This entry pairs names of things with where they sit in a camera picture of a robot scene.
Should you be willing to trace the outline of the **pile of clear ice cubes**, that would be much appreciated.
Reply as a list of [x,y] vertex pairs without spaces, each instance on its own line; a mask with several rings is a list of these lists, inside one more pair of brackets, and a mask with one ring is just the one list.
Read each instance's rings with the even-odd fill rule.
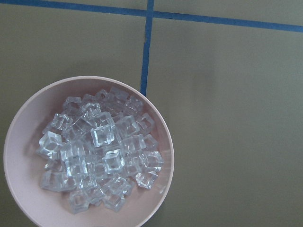
[[79,213],[101,204],[119,211],[135,186],[152,188],[164,160],[141,99],[112,87],[70,96],[62,107],[36,151],[47,160],[42,189],[67,192]]

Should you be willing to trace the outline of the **pink bowl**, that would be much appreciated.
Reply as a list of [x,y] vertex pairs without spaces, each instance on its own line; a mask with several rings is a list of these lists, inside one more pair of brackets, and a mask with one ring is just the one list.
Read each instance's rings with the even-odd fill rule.
[[101,89],[118,87],[131,95],[142,94],[120,81],[97,76],[79,76],[52,83],[30,97],[19,109],[9,127],[3,150],[5,177],[20,209],[40,227],[140,227],[163,203],[174,171],[174,149],[168,127],[157,110],[143,98],[144,110],[155,120],[153,137],[159,142],[164,166],[149,190],[133,189],[118,211],[103,205],[72,214],[68,195],[43,190],[39,186],[44,160],[35,151],[42,129],[61,111],[69,96],[94,94]]

